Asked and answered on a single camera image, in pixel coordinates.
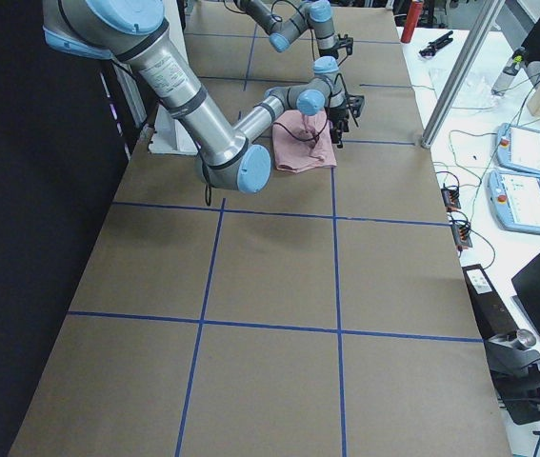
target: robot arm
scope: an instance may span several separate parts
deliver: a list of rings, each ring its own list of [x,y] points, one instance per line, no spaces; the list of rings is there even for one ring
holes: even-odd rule
[[[262,0],[234,0],[234,3],[270,36],[271,45],[278,52],[287,50],[305,31],[313,29],[321,56],[337,58],[342,48],[347,55],[352,54],[354,40],[335,34],[329,0],[303,2],[288,21],[273,13]]]
[[[46,40],[63,52],[100,59],[114,56],[138,71],[197,143],[198,169],[210,186],[254,193],[266,185],[270,154],[252,141],[285,109],[314,114],[327,106],[333,123],[348,118],[347,110],[341,112],[348,97],[337,83],[337,63],[326,56],[314,64],[315,77],[309,84],[271,90],[232,126],[169,39],[161,0],[132,5],[44,0]]]

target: black curtain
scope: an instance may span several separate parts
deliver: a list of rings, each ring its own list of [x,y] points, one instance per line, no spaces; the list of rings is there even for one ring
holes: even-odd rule
[[[99,64],[0,2],[0,456],[9,451],[127,164]]]

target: pink cloth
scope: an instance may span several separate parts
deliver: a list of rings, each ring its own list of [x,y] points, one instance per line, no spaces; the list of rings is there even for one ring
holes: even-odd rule
[[[289,110],[276,122],[284,125],[298,138],[312,138],[320,132],[316,141],[298,141],[285,129],[274,124],[271,138],[277,169],[300,173],[316,167],[337,166],[330,141],[330,125],[324,111],[306,116],[297,110]]]

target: table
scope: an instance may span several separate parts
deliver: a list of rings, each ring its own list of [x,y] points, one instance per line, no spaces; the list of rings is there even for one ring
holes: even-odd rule
[[[412,84],[415,88],[416,101],[424,125],[428,122],[436,104],[434,90],[427,89],[432,88],[433,85],[430,75],[436,74],[440,70],[445,73],[450,70],[468,35],[466,30],[455,30],[452,44],[440,50],[431,59],[421,58],[418,51],[425,47],[429,41],[435,40],[445,32],[446,30],[418,29],[415,31],[411,43],[403,45],[403,53],[408,65]],[[484,47],[481,49],[471,69],[468,81],[474,81],[475,84],[471,84],[468,90],[478,90],[477,84],[487,84],[491,87],[511,53],[512,50],[502,33],[490,32]],[[470,133],[482,134],[494,132],[500,124],[511,121],[513,115],[520,110],[522,101],[531,90],[531,83],[527,82],[527,78],[528,76],[521,71],[513,82],[514,89],[508,91],[504,98],[493,101],[483,100],[484,103],[487,103],[488,107],[491,107],[490,109],[451,110],[450,116],[441,128],[431,148],[432,159],[437,171],[447,169],[453,172],[460,178],[462,184],[476,185],[478,183],[474,176],[456,166],[454,155],[450,150],[450,131],[460,129]],[[482,104],[474,105],[475,108],[482,106]],[[536,118],[531,116],[527,108],[524,108],[521,123],[526,124],[532,121],[536,121]],[[540,120],[530,126],[540,129]],[[458,163],[473,170],[478,175],[484,173],[487,164],[490,162],[490,155],[493,152],[494,137],[485,136],[475,138],[461,133],[453,133],[451,137]],[[490,164],[490,169],[493,168],[495,168],[495,162]],[[444,176],[439,176],[440,183],[443,182],[443,178]],[[462,210],[467,215],[472,214],[475,192],[476,188],[468,187],[461,189]],[[515,291],[510,279],[540,252],[540,235],[508,232],[501,229],[490,213],[485,181],[474,202],[473,228],[487,237],[496,249],[496,260],[487,269],[489,278],[505,302],[517,325],[521,328],[529,328],[530,325],[526,317],[512,300]],[[491,258],[490,248],[474,234],[472,237],[474,248],[463,252],[460,259],[461,264],[463,266],[476,263],[487,265]],[[535,349],[540,352],[540,341]],[[537,439],[531,432],[540,429],[540,424],[519,427],[510,420],[510,417],[506,413],[504,414],[504,420],[507,425],[513,452],[523,455],[531,454],[531,450]]]
[[[139,143],[13,457],[510,455],[392,15],[334,22],[367,98],[338,167],[205,207]],[[185,39],[231,122],[312,76],[308,37],[277,54],[220,3]]]

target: red bottle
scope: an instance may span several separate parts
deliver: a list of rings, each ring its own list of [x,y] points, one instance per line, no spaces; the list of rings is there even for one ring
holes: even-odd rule
[[[403,28],[403,34],[401,35],[401,43],[409,43],[411,41],[413,31],[418,25],[418,19],[420,19],[423,7],[424,0],[411,0],[410,10],[407,13],[407,21],[405,21],[405,27]]]

